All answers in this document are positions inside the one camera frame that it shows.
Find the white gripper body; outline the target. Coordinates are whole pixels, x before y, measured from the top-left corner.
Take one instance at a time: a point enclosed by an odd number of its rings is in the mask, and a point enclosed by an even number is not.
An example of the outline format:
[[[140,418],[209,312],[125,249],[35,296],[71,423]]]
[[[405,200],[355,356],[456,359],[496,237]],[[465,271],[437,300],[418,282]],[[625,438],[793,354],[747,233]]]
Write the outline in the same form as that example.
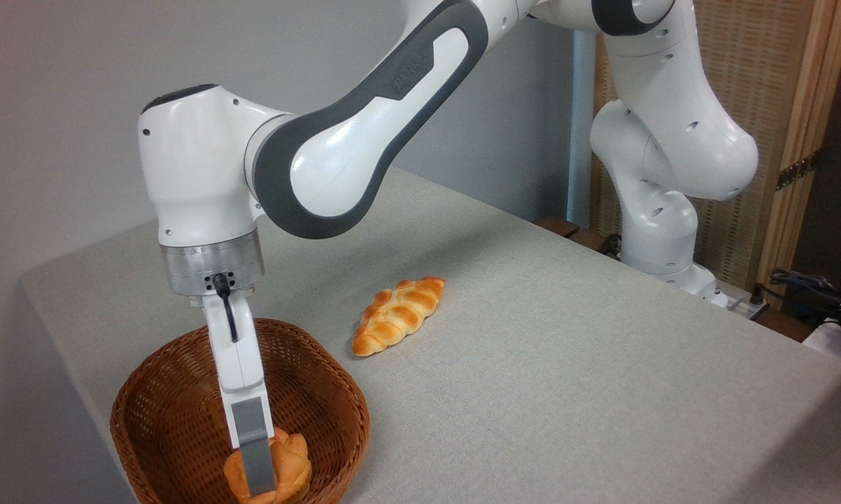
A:
[[[223,393],[234,393],[259,386],[264,371],[246,296],[236,290],[227,301],[205,296],[204,314],[219,385]]]

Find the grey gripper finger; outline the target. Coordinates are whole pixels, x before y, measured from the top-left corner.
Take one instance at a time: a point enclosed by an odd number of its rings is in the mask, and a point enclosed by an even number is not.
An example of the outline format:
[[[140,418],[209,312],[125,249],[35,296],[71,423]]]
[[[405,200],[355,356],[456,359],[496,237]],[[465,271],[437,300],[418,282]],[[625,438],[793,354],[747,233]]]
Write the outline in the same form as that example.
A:
[[[241,453],[248,495],[276,490],[277,477],[268,441],[274,436],[267,390],[225,393],[225,415],[233,449]]]

